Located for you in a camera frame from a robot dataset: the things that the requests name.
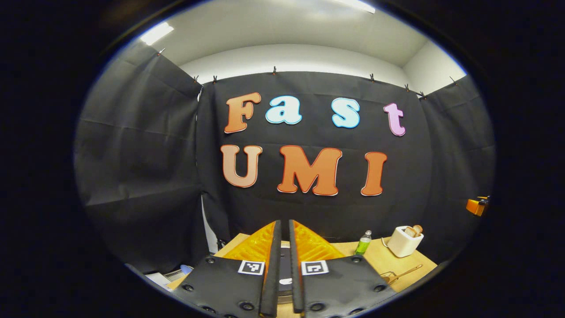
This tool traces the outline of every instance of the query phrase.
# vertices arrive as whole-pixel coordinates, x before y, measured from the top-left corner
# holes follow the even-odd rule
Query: ceiling light
[[[163,22],[158,26],[150,29],[149,31],[145,32],[141,36],[141,41],[147,43],[147,45],[151,45],[155,43],[158,39],[164,37],[165,35],[169,34],[170,31],[174,30],[172,26],[170,26],[167,22]]]
[[[364,10],[364,11],[370,12],[372,14],[375,13],[375,8],[373,8],[370,5],[368,5],[364,2],[361,2],[359,0],[334,0],[334,1],[344,3],[348,6],[351,6],[351,7],[360,9],[360,10]]]

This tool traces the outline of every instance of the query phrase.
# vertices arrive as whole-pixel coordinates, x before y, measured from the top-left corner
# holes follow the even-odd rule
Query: wooden table
[[[238,234],[235,238],[229,241],[226,246],[219,250],[215,256],[223,257],[229,251],[231,251],[239,243],[243,242],[249,235]],[[385,244],[388,243],[390,237],[384,238]],[[289,242],[283,241],[283,246],[288,246]],[[355,254],[355,249],[357,248],[357,242],[348,243],[332,243],[336,249],[342,252],[345,256],[351,256]],[[395,274],[402,274],[405,271],[422,264],[422,267],[415,270],[412,273],[402,276],[396,282],[394,282],[391,287],[396,292],[400,292],[412,285],[420,278],[424,277],[437,265],[436,263],[429,260],[418,250],[414,251],[412,255],[408,255],[403,258],[396,257],[387,247],[385,247],[381,239],[374,239],[369,244],[367,251],[363,255],[365,259],[373,266],[373,268],[379,273],[394,272]],[[170,288],[176,288],[184,280],[186,276],[179,278],[171,282],[168,286]],[[292,310],[292,303],[279,304],[277,306],[277,317],[280,318],[299,318],[300,314],[294,313]]]

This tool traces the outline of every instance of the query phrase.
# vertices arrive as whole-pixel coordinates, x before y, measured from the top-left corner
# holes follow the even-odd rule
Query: plastic bottle
[[[365,251],[367,250],[367,247],[369,247],[369,244],[371,242],[371,231],[367,230],[365,232],[365,235],[363,235],[361,237],[361,239],[359,240],[359,244],[357,245],[357,248],[355,249],[355,254],[356,255],[363,255],[365,254]]]

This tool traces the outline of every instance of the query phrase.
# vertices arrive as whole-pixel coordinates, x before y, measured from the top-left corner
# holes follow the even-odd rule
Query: black fabric backdrop
[[[177,9],[174,7],[165,14],[150,16],[173,2],[151,1],[146,6],[129,6],[130,14],[114,15],[117,18],[105,22],[103,27],[92,27],[101,20],[109,3],[117,7],[114,2],[126,3],[106,0],[90,5],[88,10],[84,10],[80,3],[69,3],[64,7],[35,3],[34,6],[19,7],[20,10],[8,15],[15,19],[14,22],[27,22],[23,27],[30,32],[14,32],[9,36],[20,44],[16,46],[19,51],[23,45],[24,51],[30,54],[13,54],[16,63],[7,63],[8,73],[14,75],[11,77],[11,83],[16,83],[14,88],[17,84],[22,87],[6,90],[7,97],[13,100],[12,104],[27,107],[11,108],[7,117],[8,149],[15,147],[14,151],[7,152],[8,160],[13,158],[15,163],[7,172],[16,186],[10,186],[6,196],[8,203],[13,201],[14,204],[10,206],[11,213],[6,213],[8,220],[5,224],[9,227],[5,233],[13,232],[12,237],[18,239],[15,244],[8,244],[8,251],[13,250],[14,255],[5,257],[5,261],[11,261],[12,267],[23,273],[34,272],[35,275],[33,288],[19,283],[15,291],[7,294],[7,303],[13,306],[5,307],[6,310],[11,311],[13,307],[15,312],[60,311],[53,302],[53,296],[57,296],[66,299],[65,311],[77,313],[75,316],[85,311],[107,317],[147,314],[147,311],[172,314],[185,311],[169,297],[147,289],[123,266],[106,258],[98,249],[98,240],[91,238],[90,227],[85,226],[82,213],[76,209],[75,179],[72,169],[68,168],[72,165],[68,148],[70,136],[76,129],[72,121],[80,112],[77,103],[86,95],[94,73],[98,71],[93,61],[108,43],[132,25],[147,17],[143,21],[148,22],[125,40],[137,37]],[[492,111],[499,160],[494,205],[491,213],[483,216],[479,236],[473,240],[472,246],[430,283],[369,316],[408,314],[407,308],[415,306],[437,312],[437,299],[444,300],[441,307],[444,312],[454,315],[461,312],[496,314],[501,310],[523,312],[533,306],[518,304],[533,303],[543,304],[546,310],[562,308],[555,306],[562,303],[557,281],[548,284],[546,280],[522,279],[528,271],[540,270],[546,276],[557,272],[558,263],[548,253],[538,249],[534,255],[532,251],[536,250],[540,240],[558,242],[552,240],[558,234],[548,237],[545,227],[531,226],[539,220],[551,223],[563,220],[557,208],[560,206],[561,178],[558,174],[547,173],[558,171],[561,165],[562,160],[555,154],[559,153],[556,150],[561,144],[558,137],[562,136],[562,127],[548,125],[545,117],[535,116],[540,108],[532,107],[532,101],[536,101],[544,111],[561,114],[558,79],[562,72],[558,72],[559,55],[555,53],[559,49],[553,43],[561,27],[559,19],[547,18],[558,15],[557,3],[546,6],[533,3],[531,7],[492,2],[397,0],[382,3],[383,8],[419,28],[456,56],[479,81]],[[563,2],[559,4],[560,7],[565,5]],[[37,41],[41,41],[45,48],[63,48],[68,43],[76,45],[70,58],[60,49],[46,49],[37,54]],[[542,62],[551,65],[549,69],[552,70],[544,76],[539,74],[540,69],[547,69]],[[537,207],[535,213],[531,213],[533,205]],[[56,209],[57,216],[40,212],[46,206]],[[25,222],[21,222],[22,217],[27,217]],[[497,231],[501,226],[507,226],[511,235]],[[524,233],[537,236],[537,239],[517,243],[516,237]],[[61,242],[65,248],[57,246]],[[79,250],[83,253],[78,255],[75,251]],[[53,257],[57,262],[51,262],[50,266],[49,260]],[[39,267],[38,259],[47,260],[47,263],[43,261]],[[98,273],[104,275],[93,274],[83,265],[89,259],[94,260],[91,264],[98,268]],[[481,268],[486,277],[499,272],[506,275],[496,284],[485,284],[475,275],[466,275],[476,268]],[[76,275],[69,273],[82,274],[85,279],[77,281]],[[108,288],[116,279],[121,279],[121,284]],[[39,293],[37,286],[50,286],[49,296]]]
[[[200,89],[139,41],[108,64],[80,116],[75,173],[86,212],[141,272],[208,254],[194,149]]]
[[[225,134],[228,120],[226,101],[253,92],[261,95],[253,116],[241,132]],[[294,125],[272,124],[265,119],[269,101],[291,95],[300,100],[302,120]],[[360,122],[355,128],[338,128],[332,122],[332,101],[337,97],[355,99]],[[404,113],[401,125],[406,133],[392,134],[383,107],[395,102]],[[394,227],[418,223],[429,195],[432,154],[428,123],[417,95],[386,83],[368,79],[316,72],[255,74],[206,84],[201,95],[197,124],[197,161],[204,189],[204,207],[210,226],[221,238],[250,234],[272,220],[282,220],[283,240],[288,240],[288,219],[297,220],[331,242],[355,241],[365,230],[374,237],[388,236]],[[258,178],[255,185],[239,188],[223,176],[220,147],[237,145],[236,171],[246,174],[247,155],[243,147],[258,145]],[[281,193],[277,185],[283,176],[284,157],[279,149],[299,145],[310,164],[327,147],[342,150],[338,162],[336,196]],[[378,196],[363,196],[367,178],[367,152],[383,152],[384,163]],[[230,233],[223,221],[229,220]]]
[[[225,134],[230,98],[258,92],[247,128]],[[265,120],[269,101],[291,95],[300,100],[302,120],[294,125]],[[360,105],[357,127],[338,128],[331,120],[337,97]],[[406,133],[391,133],[383,107],[396,103]],[[355,76],[279,72],[219,80],[205,85],[197,126],[197,160],[206,195],[204,206],[212,229],[229,240],[250,234],[272,220],[295,219],[330,242],[358,240],[365,230],[389,236],[396,226],[421,224],[426,234],[419,250],[440,263],[453,256],[473,233],[479,219],[465,209],[467,199],[490,194],[494,178],[494,136],[479,92],[466,76],[426,99],[387,83]],[[246,145],[263,148],[258,179],[249,188],[229,184],[221,170],[224,144],[239,146],[236,171],[246,174]],[[283,145],[299,145],[313,163],[326,147],[343,151],[338,162],[336,196],[311,192],[278,192],[282,181]],[[360,194],[367,176],[367,152],[383,152],[379,196]],[[288,239],[288,229],[282,231]]]
[[[251,234],[273,220],[282,220],[284,240],[288,219],[294,219],[330,242],[358,240],[365,230],[385,237],[396,226],[421,224],[419,250],[439,263],[463,246],[479,221],[466,211],[467,199],[492,190],[492,127],[467,76],[425,100],[395,85],[317,72],[219,80],[204,86],[198,102],[200,89],[165,57],[137,43],[108,64],[80,117],[75,170],[86,211],[110,250],[141,272],[166,272],[207,254],[200,194],[219,239]],[[254,92],[261,102],[244,119],[247,128],[225,134],[226,101]],[[265,119],[270,100],[283,95],[299,99],[299,123]],[[359,103],[355,128],[333,124],[331,103],[338,97]],[[401,137],[392,134],[383,111],[390,103],[403,111]],[[225,144],[240,148],[238,175],[246,174],[243,148],[263,148],[255,185],[239,188],[225,180]],[[310,163],[323,148],[340,149],[339,193],[279,192],[284,145],[301,146]],[[360,193],[367,152],[388,157],[378,196]]]
[[[469,76],[421,98],[420,103],[428,121],[433,161],[428,204],[421,220],[428,235],[418,250],[439,262],[461,249],[480,221],[467,212],[467,199],[492,193],[494,132]]]

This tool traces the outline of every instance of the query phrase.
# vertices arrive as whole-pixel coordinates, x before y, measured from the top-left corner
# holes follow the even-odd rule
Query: wooden spoon
[[[404,276],[404,275],[406,275],[406,274],[408,274],[408,273],[412,273],[413,271],[417,270],[418,268],[420,268],[420,267],[422,267],[422,266],[423,266],[423,265],[420,264],[420,265],[418,265],[418,266],[416,266],[416,267],[414,267],[414,268],[412,268],[412,269],[409,269],[409,270],[405,271],[404,273],[402,273],[402,274],[400,274],[400,275],[396,275],[396,276],[386,276],[386,277],[383,277],[383,279],[385,280],[385,283],[390,283],[390,282],[392,282],[392,281],[394,281],[394,280],[397,280],[400,276]]]

